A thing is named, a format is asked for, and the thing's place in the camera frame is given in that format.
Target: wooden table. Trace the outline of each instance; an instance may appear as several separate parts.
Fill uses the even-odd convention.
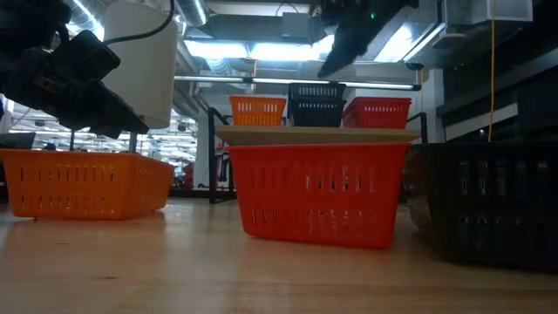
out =
[[[215,132],[231,146],[409,142],[420,137],[420,131],[412,130],[304,126],[216,126]]]
[[[445,263],[398,213],[389,250],[253,239],[233,201],[128,222],[0,214],[1,313],[540,313],[558,277]]]

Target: flat board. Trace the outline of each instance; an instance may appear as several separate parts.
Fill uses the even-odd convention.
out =
[[[215,131],[230,146],[408,142],[420,137],[420,131],[339,127],[216,126]]]

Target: white panel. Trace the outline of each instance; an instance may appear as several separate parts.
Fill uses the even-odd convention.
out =
[[[517,115],[517,104],[505,106],[494,111],[493,123],[500,122],[505,119],[512,118]],[[490,124],[490,113],[484,113],[480,116],[467,119],[446,127],[446,138],[448,140],[455,139],[463,134],[470,133]]]
[[[151,31],[167,15],[145,5],[118,2],[105,14],[105,38]],[[157,35],[141,40],[112,44],[121,64],[104,80],[151,128],[168,127],[174,92],[174,60],[178,28],[170,23]]]

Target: basket rim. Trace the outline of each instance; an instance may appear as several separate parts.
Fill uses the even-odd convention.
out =
[[[140,154],[136,154],[136,153],[98,153],[98,152],[68,152],[68,151],[44,151],[44,150],[30,150],[30,149],[11,149],[11,148],[0,148],[0,160],[5,156],[5,155],[21,155],[21,154],[28,154],[28,155],[39,155],[39,154],[64,154],[64,155],[74,155],[74,156],[87,156],[87,157],[92,157],[92,156],[99,156],[99,155],[104,155],[104,156],[108,156],[110,155],[111,157],[114,158],[135,158],[135,159],[148,159],[149,161],[152,162],[156,162],[159,163],[161,165],[164,165],[166,167],[172,167],[174,168],[173,165],[166,163],[164,161],[160,161],[160,160],[155,160],[153,158],[149,158],[146,156],[142,156]]]
[[[381,148],[381,147],[399,147],[399,148],[408,148],[411,146],[410,142],[382,142],[382,143],[341,143],[341,144],[295,144],[295,145],[255,145],[255,146],[233,146],[228,147],[229,151],[268,151],[268,150],[284,150],[284,149],[295,149],[295,150],[304,150],[304,149],[318,149],[318,148],[340,148],[340,147],[349,147],[349,148]]]

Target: small orange basket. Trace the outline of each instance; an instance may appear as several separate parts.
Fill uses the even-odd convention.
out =
[[[231,96],[236,126],[280,126],[286,99]]]

